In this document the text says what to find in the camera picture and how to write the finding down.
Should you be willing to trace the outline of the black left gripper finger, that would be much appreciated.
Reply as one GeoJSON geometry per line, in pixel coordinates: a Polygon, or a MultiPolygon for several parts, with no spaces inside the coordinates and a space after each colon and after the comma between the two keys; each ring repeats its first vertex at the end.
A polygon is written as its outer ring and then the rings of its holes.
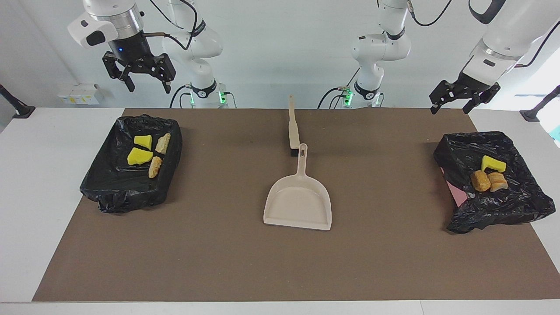
{"type": "Polygon", "coordinates": [[[500,91],[501,86],[498,83],[493,84],[486,91],[475,93],[470,100],[463,106],[464,114],[469,114],[475,107],[480,104],[489,103],[494,96],[500,91]]]}
{"type": "Polygon", "coordinates": [[[448,80],[442,80],[436,88],[430,93],[429,98],[432,103],[430,112],[436,115],[440,108],[448,102],[456,99],[456,92],[459,86],[456,83],[450,83],[448,80]]]}

